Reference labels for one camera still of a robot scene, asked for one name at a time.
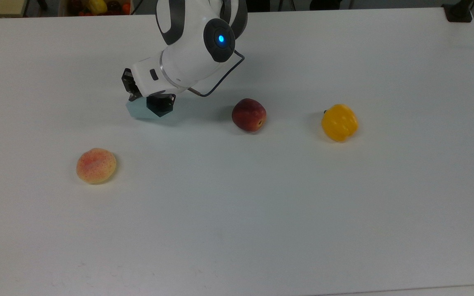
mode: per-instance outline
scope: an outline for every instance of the yellow bell pepper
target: yellow bell pepper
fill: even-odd
[[[104,0],[89,0],[87,7],[89,7],[93,15],[107,12],[107,4],[105,4]]]
[[[343,142],[354,135],[358,129],[358,120],[347,105],[338,104],[325,111],[321,127],[331,139]]]

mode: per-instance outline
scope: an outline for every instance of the light blue object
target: light blue object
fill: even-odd
[[[140,97],[133,102],[128,102],[125,106],[128,108],[129,114],[132,118],[160,118],[147,108],[147,101],[144,97]]]

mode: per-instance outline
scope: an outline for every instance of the black cable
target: black cable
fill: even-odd
[[[140,4],[142,4],[144,0],[140,0],[140,2],[138,3],[138,5],[135,7],[135,9],[133,9],[133,12],[131,13],[131,15],[134,15],[135,12],[137,12],[137,9],[140,7]]]
[[[213,88],[207,94],[201,94],[200,92],[198,92],[197,90],[194,90],[193,88],[188,88],[188,90],[190,92],[193,92],[197,96],[201,96],[201,97],[209,96],[218,87],[218,85],[220,83],[222,83],[222,80],[224,80],[226,78],[226,76],[228,76],[244,60],[244,56],[242,54],[240,54],[238,51],[233,51],[233,52],[235,52],[235,54],[237,54],[237,56],[240,56],[241,60],[239,60],[239,62],[237,62],[237,64],[233,65],[233,67],[231,67],[231,69],[229,69],[228,72],[226,72],[226,74],[217,82],[217,84],[215,86],[213,86]]]

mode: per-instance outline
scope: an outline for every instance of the peach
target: peach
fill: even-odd
[[[242,99],[233,107],[233,123],[247,132],[258,131],[266,119],[267,111],[255,99]]]
[[[76,173],[80,179],[89,184],[107,180],[116,170],[114,155],[102,148],[92,148],[78,159]]]

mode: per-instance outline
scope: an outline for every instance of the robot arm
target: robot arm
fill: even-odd
[[[228,61],[248,12],[245,0],[158,0],[156,20],[168,46],[126,69],[122,80],[130,101],[146,97],[147,107],[163,116],[178,93]]]

